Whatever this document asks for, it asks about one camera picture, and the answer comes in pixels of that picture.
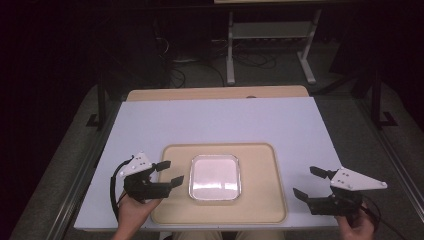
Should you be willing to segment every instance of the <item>dark background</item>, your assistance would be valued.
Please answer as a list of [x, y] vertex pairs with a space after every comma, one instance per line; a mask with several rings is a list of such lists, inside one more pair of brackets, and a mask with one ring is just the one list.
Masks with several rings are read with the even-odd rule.
[[[93, 14], [99, 7], [113, 8], [113, 2], [1, 2], [1, 239], [10, 235], [99, 76], [114, 99], [134, 88], [166, 87], [167, 66], [154, 40], [158, 29], [161, 37], [182, 47], [207, 46], [210, 39], [226, 36], [222, 12]], [[369, 2], [375, 4], [325, 8], [315, 40], [341, 42], [335, 72], [349, 74], [379, 59], [383, 80], [424, 129], [423, 3]], [[259, 20], [264, 16], [273, 15], [254, 14]], [[159, 19], [155, 27], [153, 19]]]

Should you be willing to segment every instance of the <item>floor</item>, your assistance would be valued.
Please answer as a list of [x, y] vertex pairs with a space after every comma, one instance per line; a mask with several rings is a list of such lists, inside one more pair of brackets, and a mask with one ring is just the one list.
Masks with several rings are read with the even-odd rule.
[[[175, 58], [170, 87], [223, 86], [225, 42], [215, 44], [212, 49], [216, 57], [207, 61], [183, 54]], [[328, 72], [338, 44], [314, 43], [308, 59], [317, 84], [308, 85], [296, 56], [302, 44], [241, 42], [235, 62], [236, 86], [304, 85], [309, 92], [314, 92], [342, 77]], [[369, 96], [361, 100], [351, 97], [354, 83], [349, 82], [325, 96], [315, 96], [340, 161], [347, 168], [386, 181], [387, 190], [370, 191], [367, 195], [379, 206], [382, 218], [407, 239], [421, 239], [424, 234], [422, 215], [417, 213], [418, 207], [405, 191], [406, 186], [398, 175], [399, 166], [394, 160], [400, 159], [416, 189], [423, 192], [424, 133], [403, 109], [396, 92], [386, 85], [382, 91], [382, 110], [390, 112], [398, 126], [378, 131], [369, 120]], [[93, 88], [81, 103], [12, 239], [110, 239], [113, 234], [84, 232], [74, 229], [72, 224], [95, 171], [95, 158], [107, 139], [108, 126], [119, 109], [119, 102], [107, 101], [108, 122], [103, 131], [86, 127], [89, 117], [97, 112], [96, 94], [97, 89]], [[77, 181], [76, 176], [84, 177]], [[145, 231], [134, 237], [158, 238], [159, 233]], [[286, 239], [338, 239], [338, 232], [337, 229], [289, 231]], [[381, 224], [375, 239], [400, 238]]]

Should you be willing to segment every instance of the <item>table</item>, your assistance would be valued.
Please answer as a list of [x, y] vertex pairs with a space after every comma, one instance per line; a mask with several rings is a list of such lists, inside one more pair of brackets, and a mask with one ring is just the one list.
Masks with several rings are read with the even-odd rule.
[[[121, 162], [140, 150], [150, 161], [158, 162], [163, 149], [172, 144], [251, 142], [274, 147], [287, 201], [285, 221], [261, 225], [158, 225], [149, 218], [142, 230], [288, 230], [336, 226], [331, 216], [312, 216], [292, 191], [296, 187], [310, 197], [331, 193], [327, 180], [309, 173], [312, 165], [323, 169], [340, 167], [330, 136], [305, 88], [279, 86], [131, 92], [118, 113], [74, 227], [87, 231], [117, 228], [109, 202], [109, 179]], [[117, 195], [122, 186], [123, 181], [118, 180]]]

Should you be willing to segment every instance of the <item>gray floor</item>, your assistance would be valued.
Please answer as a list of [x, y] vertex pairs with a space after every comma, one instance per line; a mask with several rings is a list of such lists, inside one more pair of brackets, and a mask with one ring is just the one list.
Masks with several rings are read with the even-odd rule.
[[[281, 48], [273, 51], [272, 56], [277, 56], [276, 66], [273, 68], [247, 67], [236, 62], [236, 86], [300, 84], [306, 86], [309, 91], [315, 91], [341, 77], [328, 73], [337, 51], [337, 44], [313, 45], [309, 56], [311, 68], [317, 78], [317, 84], [313, 86], [306, 83], [297, 61], [295, 52], [300, 45], [281, 44]], [[255, 54], [248, 57], [261, 58]], [[196, 63], [179, 67], [178, 70], [186, 75], [185, 86], [190, 88], [222, 86], [222, 80], [217, 71], [225, 78], [225, 58], [217, 58], [210, 64], [215, 69]], [[422, 219], [404, 191], [391, 159], [394, 152], [422, 192], [424, 190], [424, 175], [421, 174], [421, 169], [424, 167], [422, 161], [424, 133], [403, 109], [397, 94], [387, 86], [383, 86], [382, 110], [389, 111], [399, 126], [384, 127], [383, 131], [376, 131], [369, 121], [367, 98], [355, 100], [349, 95], [353, 83], [348, 83], [327, 96], [315, 97], [340, 161], [345, 167], [386, 181], [389, 189], [370, 191], [367, 195], [380, 207], [383, 219], [390, 222], [408, 239], [422, 239], [424, 236]], [[73, 220], [78, 214], [78, 205], [72, 208], [73, 215], [66, 215], [69, 219], [56, 221], [56, 216], [63, 213], [61, 210], [66, 208], [66, 204], [63, 205], [64, 199], [67, 199], [72, 192], [79, 167], [87, 161], [89, 156], [93, 156], [90, 154], [93, 149], [99, 151], [98, 142], [104, 141], [101, 132], [85, 126], [90, 115], [96, 113], [96, 106], [96, 89], [93, 88], [81, 104], [74, 122], [22, 215], [12, 239], [47, 239], [48, 237], [60, 239], [61, 234], [54, 235], [50, 232], [55, 223], [67, 226], [63, 228], [67, 229], [63, 232], [64, 239], [110, 239], [112, 233], [88, 233], [72, 227]], [[108, 106], [108, 114], [113, 118], [115, 112], [111, 109], [117, 109], [119, 103], [108, 102]], [[381, 142], [382, 139], [390, 142], [389, 150], [393, 150], [391, 154], [388, 154], [387, 146]], [[88, 181], [94, 171], [95, 168], [90, 167], [85, 173]], [[80, 191], [75, 193], [75, 198], [82, 200], [86, 186], [82, 185], [79, 188]], [[134, 239], [147, 240], [158, 239], [158, 237], [158, 233], [140, 232]], [[338, 239], [338, 232], [336, 229], [290, 231], [286, 233], [286, 239]], [[375, 239], [400, 238], [381, 224]]]

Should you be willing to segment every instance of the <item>metal stand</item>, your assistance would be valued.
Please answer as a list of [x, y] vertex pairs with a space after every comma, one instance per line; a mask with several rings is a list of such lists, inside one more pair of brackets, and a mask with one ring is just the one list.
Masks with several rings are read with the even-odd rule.
[[298, 52], [298, 58], [309, 84], [316, 80], [307, 60], [321, 9], [315, 11], [313, 21], [299, 22], [265, 22], [265, 23], [234, 23], [233, 12], [230, 12], [228, 21], [228, 55], [227, 55], [227, 84], [235, 85], [233, 63], [233, 39], [252, 38], [306, 38], [303, 51]]
[[306, 80], [309, 84], [316, 84], [314, 74], [312, 73], [311, 67], [309, 66], [307, 57], [309, 50], [311, 48], [312, 41], [314, 40], [315, 31], [318, 27], [319, 17], [321, 16], [321, 9], [317, 10], [314, 15], [314, 20], [310, 26], [308, 37], [306, 39], [306, 45], [302, 52], [297, 53], [297, 57], [299, 58], [300, 65], [302, 66], [303, 72], [305, 73]]

